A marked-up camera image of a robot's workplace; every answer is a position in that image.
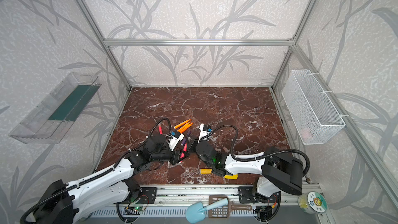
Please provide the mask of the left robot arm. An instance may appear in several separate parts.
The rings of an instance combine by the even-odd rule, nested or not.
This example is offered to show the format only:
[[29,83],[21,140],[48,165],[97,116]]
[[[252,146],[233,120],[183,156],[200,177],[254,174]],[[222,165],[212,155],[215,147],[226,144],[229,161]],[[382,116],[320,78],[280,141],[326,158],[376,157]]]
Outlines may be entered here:
[[21,216],[20,223],[29,223],[27,217],[33,215],[35,224],[74,224],[101,208],[125,201],[140,191],[134,175],[148,170],[153,162],[180,161],[183,150],[172,146],[170,138],[151,135],[98,172],[69,183],[53,182],[39,202]]

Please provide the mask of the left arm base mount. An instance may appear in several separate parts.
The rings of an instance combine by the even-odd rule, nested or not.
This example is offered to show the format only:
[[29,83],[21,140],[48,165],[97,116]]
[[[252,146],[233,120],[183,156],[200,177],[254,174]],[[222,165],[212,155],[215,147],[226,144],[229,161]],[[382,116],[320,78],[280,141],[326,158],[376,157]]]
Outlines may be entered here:
[[141,187],[130,193],[125,201],[131,204],[154,204],[156,196],[157,187]]

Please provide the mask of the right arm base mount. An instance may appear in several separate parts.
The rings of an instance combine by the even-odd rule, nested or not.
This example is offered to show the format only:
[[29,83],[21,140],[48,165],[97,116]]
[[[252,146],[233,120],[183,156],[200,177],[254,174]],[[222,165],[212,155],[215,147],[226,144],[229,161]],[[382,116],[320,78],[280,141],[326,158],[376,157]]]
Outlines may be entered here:
[[237,191],[240,203],[267,203],[267,204],[278,204],[280,199],[278,198],[278,192],[270,197],[265,197],[259,193],[254,192],[253,187],[241,186],[238,187]]

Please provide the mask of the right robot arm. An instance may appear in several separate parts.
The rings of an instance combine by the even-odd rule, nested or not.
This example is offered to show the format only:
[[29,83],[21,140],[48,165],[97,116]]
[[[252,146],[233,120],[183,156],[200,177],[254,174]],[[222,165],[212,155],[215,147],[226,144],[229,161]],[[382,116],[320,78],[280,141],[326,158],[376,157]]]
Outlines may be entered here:
[[200,142],[195,152],[214,175],[260,175],[254,183],[254,194],[267,198],[279,191],[300,196],[303,177],[311,164],[307,154],[297,149],[270,147],[258,154],[233,155],[216,151],[208,142]]

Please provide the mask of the pink marker lone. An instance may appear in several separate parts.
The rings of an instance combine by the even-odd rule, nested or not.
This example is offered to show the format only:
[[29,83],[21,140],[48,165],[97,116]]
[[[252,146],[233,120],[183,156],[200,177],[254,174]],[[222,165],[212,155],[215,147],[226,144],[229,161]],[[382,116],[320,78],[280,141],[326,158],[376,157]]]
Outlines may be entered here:
[[[187,143],[185,143],[184,147],[183,147],[183,152],[186,152],[186,151],[187,151]],[[185,153],[182,153],[180,158],[183,158],[184,156],[185,156]]]

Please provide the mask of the pink marker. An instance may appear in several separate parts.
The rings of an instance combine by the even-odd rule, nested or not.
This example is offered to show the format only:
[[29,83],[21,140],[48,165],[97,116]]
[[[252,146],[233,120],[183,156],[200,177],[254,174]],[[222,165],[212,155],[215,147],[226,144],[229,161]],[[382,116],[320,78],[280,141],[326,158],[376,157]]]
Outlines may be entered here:
[[163,135],[163,130],[162,130],[161,124],[158,124],[158,128],[159,128],[159,133],[160,133],[161,135]]

